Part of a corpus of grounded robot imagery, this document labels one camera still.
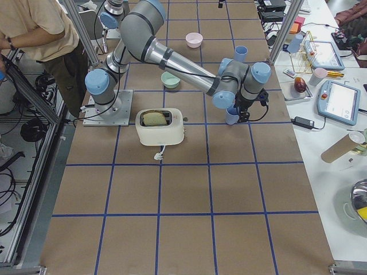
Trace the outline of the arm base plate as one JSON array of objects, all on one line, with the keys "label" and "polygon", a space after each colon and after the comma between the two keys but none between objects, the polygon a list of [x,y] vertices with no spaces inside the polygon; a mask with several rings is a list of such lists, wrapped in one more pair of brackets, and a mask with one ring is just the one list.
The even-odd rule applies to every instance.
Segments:
[{"label": "arm base plate", "polygon": [[134,91],[132,89],[114,90],[117,99],[113,104],[98,105],[92,95],[89,97],[88,104],[93,107],[85,109],[83,125],[86,127],[114,127],[128,126]]}]

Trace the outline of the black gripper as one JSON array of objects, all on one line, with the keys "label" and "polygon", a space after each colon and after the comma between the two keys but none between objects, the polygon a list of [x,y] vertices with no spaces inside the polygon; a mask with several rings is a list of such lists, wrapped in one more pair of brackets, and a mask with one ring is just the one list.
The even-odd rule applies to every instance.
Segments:
[{"label": "black gripper", "polygon": [[234,114],[239,116],[239,123],[246,123],[249,121],[248,108],[253,104],[253,100],[247,100],[242,97],[235,98]]}]

